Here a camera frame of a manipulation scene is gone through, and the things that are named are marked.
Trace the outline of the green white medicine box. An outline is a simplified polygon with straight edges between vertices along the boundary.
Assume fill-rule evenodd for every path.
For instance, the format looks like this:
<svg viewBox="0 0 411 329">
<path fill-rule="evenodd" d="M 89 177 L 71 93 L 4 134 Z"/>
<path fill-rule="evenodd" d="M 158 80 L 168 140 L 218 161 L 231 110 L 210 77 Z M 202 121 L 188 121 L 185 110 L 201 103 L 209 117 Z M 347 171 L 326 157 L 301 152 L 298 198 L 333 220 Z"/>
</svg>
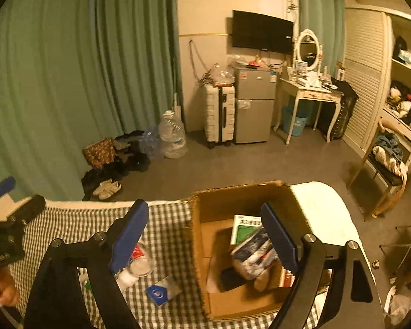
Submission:
<svg viewBox="0 0 411 329">
<path fill-rule="evenodd" d="M 235 215 L 233 219 L 230 246 L 236 246 L 245 241 L 253 232 L 262 226 L 261 217 L 250 215 Z"/>
</svg>

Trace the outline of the blue white wrapped pack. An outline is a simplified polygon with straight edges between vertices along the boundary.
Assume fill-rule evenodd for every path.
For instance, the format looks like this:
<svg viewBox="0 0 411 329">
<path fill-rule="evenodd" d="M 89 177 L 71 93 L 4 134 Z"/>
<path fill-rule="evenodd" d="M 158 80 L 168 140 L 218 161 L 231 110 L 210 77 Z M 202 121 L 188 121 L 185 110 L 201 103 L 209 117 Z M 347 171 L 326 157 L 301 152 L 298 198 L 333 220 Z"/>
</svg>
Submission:
<svg viewBox="0 0 411 329">
<path fill-rule="evenodd" d="M 235 270 L 246 280 L 253 280 L 278 260 L 278 254 L 265 228 L 261 226 L 235 246 L 231 258 Z"/>
</svg>

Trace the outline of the small white bottle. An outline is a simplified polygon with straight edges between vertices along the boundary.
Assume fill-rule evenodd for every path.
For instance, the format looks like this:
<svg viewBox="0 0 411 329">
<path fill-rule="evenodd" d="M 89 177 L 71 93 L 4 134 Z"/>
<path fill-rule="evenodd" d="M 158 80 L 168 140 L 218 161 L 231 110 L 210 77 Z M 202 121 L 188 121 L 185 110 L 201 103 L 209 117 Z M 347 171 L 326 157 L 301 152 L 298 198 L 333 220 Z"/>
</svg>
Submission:
<svg viewBox="0 0 411 329">
<path fill-rule="evenodd" d="M 124 268 L 116 277 L 116 283 L 122 293 L 131 288 L 138 280 L 139 277 L 134 276 L 128 268 Z"/>
</svg>

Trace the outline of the left white sneaker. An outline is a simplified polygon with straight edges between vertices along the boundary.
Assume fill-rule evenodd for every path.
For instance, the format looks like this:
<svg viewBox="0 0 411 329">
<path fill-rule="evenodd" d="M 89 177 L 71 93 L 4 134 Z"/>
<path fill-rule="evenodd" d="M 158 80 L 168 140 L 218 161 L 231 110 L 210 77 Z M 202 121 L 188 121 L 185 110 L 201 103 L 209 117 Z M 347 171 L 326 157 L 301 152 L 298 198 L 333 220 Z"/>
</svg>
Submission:
<svg viewBox="0 0 411 329">
<path fill-rule="evenodd" d="M 107 187 L 109 187 L 112 184 L 113 180 L 110 178 L 108 180 L 103 180 L 99 186 L 93 191 L 93 196 L 98 197 L 103 193 L 104 190 L 106 190 Z"/>
</svg>

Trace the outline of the brown patterned bag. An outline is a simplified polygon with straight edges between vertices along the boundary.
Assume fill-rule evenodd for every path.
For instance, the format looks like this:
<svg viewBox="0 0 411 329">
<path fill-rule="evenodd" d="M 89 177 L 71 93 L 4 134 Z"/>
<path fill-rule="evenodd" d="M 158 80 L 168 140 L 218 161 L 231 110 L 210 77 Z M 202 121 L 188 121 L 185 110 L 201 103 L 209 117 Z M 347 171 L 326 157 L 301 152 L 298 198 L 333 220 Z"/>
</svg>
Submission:
<svg viewBox="0 0 411 329">
<path fill-rule="evenodd" d="M 82 153 L 93 169 L 103 169 L 105 165 L 113 163 L 116 159 L 114 139 L 107 137 L 86 146 L 83 148 Z"/>
</svg>

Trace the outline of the blue sachet packet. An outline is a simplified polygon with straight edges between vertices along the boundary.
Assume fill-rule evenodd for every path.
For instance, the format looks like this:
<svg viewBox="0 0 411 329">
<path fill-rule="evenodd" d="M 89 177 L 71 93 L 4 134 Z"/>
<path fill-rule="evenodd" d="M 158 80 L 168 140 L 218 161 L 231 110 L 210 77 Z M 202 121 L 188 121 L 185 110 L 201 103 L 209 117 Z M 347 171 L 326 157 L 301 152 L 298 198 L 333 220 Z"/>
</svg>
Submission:
<svg viewBox="0 0 411 329">
<path fill-rule="evenodd" d="M 166 276 L 155 284 L 150 285 L 146 289 L 146 294 L 156 306 L 161 307 L 181 294 L 181 289 L 172 276 Z"/>
</svg>

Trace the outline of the black clothes pile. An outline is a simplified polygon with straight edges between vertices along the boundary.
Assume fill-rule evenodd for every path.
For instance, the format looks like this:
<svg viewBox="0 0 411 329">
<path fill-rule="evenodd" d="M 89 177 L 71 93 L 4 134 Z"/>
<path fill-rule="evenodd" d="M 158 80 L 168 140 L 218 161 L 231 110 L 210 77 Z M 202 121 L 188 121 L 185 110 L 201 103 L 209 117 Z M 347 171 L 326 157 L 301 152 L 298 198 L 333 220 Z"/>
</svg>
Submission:
<svg viewBox="0 0 411 329">
<path fill-rule="evenodd" d="M 98 198 L 93 196 L 93 191 L 103 180 L 111 178 L 112 183 L 120 182 L 131 172 L 147 171 L 150 166 L 150 158 L 143 154 L 139 148 L 139 137 L 143 132 L 142 130 L 135 130 L 113 138 L 116 159 L 113 163 L 105 165 L 103 169 L 93 169 L 91 167 L 91 170 L 85 173 L 81 179 L 84 191 L 83 200 Z"/>
</svg>

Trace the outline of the blue waste bin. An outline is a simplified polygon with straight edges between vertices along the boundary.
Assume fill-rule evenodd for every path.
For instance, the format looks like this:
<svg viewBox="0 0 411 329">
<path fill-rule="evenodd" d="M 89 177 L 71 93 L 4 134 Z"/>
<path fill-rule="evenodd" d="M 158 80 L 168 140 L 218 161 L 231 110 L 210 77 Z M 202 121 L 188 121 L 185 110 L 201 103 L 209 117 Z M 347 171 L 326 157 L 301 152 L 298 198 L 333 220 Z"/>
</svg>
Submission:
<svg viewBox="0 0 411 329">
<path fill-rule="evenodd" d="M 289 133 L 290 128 L 291 128 L 292 115 L 293 115 L 293 107 L 284 106 L 282 108 L 281 124 L 282 124 L 282 128 L 284 132 L 287 134 Z M 297 114 L 295 115 L 294 123 L 293 123 L 292 136 L 299 137 L 302 135 L 304 127 L 307 124 L 307 119 L 308 119 L 308 114 L 298 109 Z"/>
</svg>

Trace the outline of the large green curtain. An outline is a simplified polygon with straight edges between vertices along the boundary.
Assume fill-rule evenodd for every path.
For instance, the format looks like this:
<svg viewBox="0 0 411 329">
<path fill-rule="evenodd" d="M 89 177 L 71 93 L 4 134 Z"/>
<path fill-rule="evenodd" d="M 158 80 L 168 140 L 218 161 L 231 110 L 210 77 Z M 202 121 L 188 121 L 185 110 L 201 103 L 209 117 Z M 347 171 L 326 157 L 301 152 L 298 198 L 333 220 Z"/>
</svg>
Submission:
<svg viewBox="0 0 411 329">
<path fill-rule="evenodd" d="M 0 178 L 83 198 L 83 148 L 159 123 L 180 92 L 176 0 L 6 0 Z"/>
</svg>

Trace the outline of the black hanging bag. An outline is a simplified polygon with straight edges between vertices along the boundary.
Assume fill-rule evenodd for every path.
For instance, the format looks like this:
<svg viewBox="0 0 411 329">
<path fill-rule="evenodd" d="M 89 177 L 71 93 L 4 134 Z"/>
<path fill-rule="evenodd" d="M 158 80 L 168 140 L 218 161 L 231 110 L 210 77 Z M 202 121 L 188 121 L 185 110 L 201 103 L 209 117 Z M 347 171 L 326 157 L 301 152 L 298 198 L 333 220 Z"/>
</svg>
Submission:
<svg viewBox="0 0 411 329">
<path fill-rule="evenodd" d="M 341 109 L 330 135 L 331 140 L 338 140 L 344 136 L 359 96 L 347 81 L 337 79 L 332 79 L 332 81 L 333 85 L 336 86 L 342 93 Z"/>
</svg>

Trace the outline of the white dressing table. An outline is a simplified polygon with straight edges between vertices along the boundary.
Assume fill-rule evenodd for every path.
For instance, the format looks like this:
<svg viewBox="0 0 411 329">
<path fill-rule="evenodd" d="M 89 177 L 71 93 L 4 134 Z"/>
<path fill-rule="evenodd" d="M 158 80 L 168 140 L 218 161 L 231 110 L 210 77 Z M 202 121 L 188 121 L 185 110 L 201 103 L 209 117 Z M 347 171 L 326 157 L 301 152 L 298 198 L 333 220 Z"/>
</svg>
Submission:
<svg viewBox="0 0 411 329">
<path fill-rule="evenodd" d="M 315 88 L 315 87 L 306 87 L 298 84 L 295 81 L 285 80 L 284 78 L 280 78 L 278 82 L 278 116 L 277 122 L 273 128 L 276 132 L 281 124 L 281 114 L 282 114 L 282 107 L 284 105 L 284 100 L 286 99 L 285 96 L 294 97 L 294 106 L 293 106 L 293 115 L 291 121 L 291 128 L 289 133 L 287 134 L 287 138 L 285 144 L 288 146 L 291 139 L 292 139 L 292 129 L 293 123 L 295 120 L 295 115 L 297 114 L 297 110 L 300 109 L 303 112 L 308 114 L 308 117 L 311 117 L 313 114 L 313 110 L 316 110 L 315 113 L 315 121 L 313 123 L 313 130 L 317 128 L 319 116 L 321 113 L 321 107 L 323 103 L 330 103 L 335 106 L 335 110 L 333 116 L 330 119 L 330 124 L 327 129 L 327 135 L 325 140 L 327 143 L 331 141 L 330 135 L 333 130 L 333 126 L 336 122 L 336 119 L 339 115 L 341 109 L 341 91 L 338 90 L 330 90 L 327 88 Z"/>
</svg>

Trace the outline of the oval white mirror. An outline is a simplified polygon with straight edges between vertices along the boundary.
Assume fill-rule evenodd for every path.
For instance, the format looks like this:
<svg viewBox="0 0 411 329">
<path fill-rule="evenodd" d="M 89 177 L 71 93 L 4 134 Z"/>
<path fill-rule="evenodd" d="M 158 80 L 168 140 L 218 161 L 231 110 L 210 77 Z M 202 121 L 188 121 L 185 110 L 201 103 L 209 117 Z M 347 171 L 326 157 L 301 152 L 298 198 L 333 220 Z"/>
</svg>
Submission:
<svg viewBox="0 0 411 329">
<path fill-rule="evenodd" d="M 300 32 L 294 43 L 292 67 L 299 76 L 307 76 L 310 72 L 318 73 L 322 61 L 322 45 L 318 37 L 310 29 Z"/>
</svg>

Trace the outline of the white wardrobe shelving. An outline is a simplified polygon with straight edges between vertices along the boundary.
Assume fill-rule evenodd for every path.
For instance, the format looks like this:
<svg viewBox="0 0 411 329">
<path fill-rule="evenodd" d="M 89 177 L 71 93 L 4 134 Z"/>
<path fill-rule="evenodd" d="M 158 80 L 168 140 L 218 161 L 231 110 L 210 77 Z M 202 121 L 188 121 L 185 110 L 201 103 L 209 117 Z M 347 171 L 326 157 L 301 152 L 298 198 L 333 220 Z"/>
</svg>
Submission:
<svg viewBox="0 0 411 329">
<path fill-rule="evenodd" d="M 359 95 L 343 140 L 363 156 L 381 117 L 403 131 L 411 176 L 411 127 L 388 109 L 387 97 L 393 80 L 411 89 L 411 66 L 393 58 L 395 38 L 401 36 L 411 53 L 411 15 L 369 5 L 346 8 L 345 80 Z"/>
</svg>

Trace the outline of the green window curtain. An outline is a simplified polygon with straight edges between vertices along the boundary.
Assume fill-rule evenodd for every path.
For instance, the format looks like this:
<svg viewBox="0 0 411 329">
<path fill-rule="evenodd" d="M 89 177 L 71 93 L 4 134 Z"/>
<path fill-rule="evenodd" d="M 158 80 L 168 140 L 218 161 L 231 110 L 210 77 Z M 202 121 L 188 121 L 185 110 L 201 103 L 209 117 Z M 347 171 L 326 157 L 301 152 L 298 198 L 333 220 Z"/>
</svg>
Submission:
<svg viewBox="0 0 411 329">
<path fill-rule="evenodd" d="M 345 3 L 344 0 L 298 0 L 300 30 L 310 29 L 323 45 L 322 66 L 332 76 L 337 63 L 344 58 Z"/>
</svg>

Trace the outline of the black wall television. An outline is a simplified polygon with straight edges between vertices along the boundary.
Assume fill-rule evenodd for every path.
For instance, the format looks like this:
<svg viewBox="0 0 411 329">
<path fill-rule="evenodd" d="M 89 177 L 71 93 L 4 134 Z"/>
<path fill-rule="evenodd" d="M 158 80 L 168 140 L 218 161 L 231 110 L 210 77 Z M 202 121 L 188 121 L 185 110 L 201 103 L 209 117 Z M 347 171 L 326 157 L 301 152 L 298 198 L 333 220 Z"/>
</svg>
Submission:
<svg viewBox="0 0 411 329">
<path fill-rule="evenodd" d="M 294 23 L 273 16 L 234 10 L 232 46 L 291 55 Z"/>
</svg>

